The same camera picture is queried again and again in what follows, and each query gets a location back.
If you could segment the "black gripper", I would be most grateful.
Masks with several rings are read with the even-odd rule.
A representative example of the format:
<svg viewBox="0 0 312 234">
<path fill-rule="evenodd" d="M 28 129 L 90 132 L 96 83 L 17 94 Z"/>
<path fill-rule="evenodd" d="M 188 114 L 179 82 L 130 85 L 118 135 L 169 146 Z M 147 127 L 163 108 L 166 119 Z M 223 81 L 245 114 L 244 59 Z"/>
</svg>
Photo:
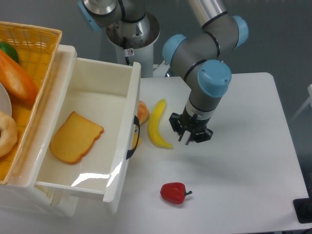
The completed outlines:
<svg viewBox="0 0 312 234">
<path fill-rule="evenodd" d="M 169 122 L 172 130 L 179 136 L 178 141 L 182 140 L 185 131 L 190 132 L 190 136 L 186 141 L 186 145 L 190 142 L 201 143 L 208 141 L 213 136 L 213 131 L 207 128 L 208 119 L 199 119 L 197 114 L 190 115 L 184 108 L 181 115 L 172 113 L 169 117 Z"/>
</svg>

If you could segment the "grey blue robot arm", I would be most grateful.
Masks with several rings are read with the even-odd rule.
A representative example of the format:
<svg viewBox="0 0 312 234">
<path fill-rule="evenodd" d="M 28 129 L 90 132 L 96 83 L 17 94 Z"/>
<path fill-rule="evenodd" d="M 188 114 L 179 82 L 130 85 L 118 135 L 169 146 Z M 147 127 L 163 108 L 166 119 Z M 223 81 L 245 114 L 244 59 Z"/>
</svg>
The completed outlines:
<svg viewBox="0 0 312 234">
<path fill-rule="evenodd" d="M 228 14 L 220 0 L 191 0 L 201 33 L 188 39 L 182 34 L 170 37 L 162 48 L 166 63 L 184 80 L 191 92 L 181 114 L 169 121 L 179 137 L 188 133 L 188 142 L 210 140 L 207 128 L 214 110 L 227 92 L 232 73 L 219 56 L 243 44 L 249 35 L 246 22 Z M 80 0 L 78 6 L 93 30 L 105 28 L 123 65 L 139 63 L 144 77 L 151 77 L 154 43 L 159 37 L 158 20 L 146 10 L 143 0 Z"/>
</svg>

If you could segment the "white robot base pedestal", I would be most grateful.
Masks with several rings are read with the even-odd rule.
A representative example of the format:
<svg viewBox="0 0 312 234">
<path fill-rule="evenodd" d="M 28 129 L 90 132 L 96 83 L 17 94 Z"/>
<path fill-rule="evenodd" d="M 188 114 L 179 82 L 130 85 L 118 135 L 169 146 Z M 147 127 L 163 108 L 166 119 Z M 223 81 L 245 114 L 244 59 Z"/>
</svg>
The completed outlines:
<svg viewBox="0 0 312 234">
<path fill-rule="evenodd" d="M 154 44 L 160 35 L 159 22 L 147 12 L 138 22 L 119 20 L 106 27 L 106 34 L 115 47 L 117 62 L 124 65 L 141 65 L 141 77 L 161 78 L 168 74 L 169 64 L 154 63 Z"/>
</svg>

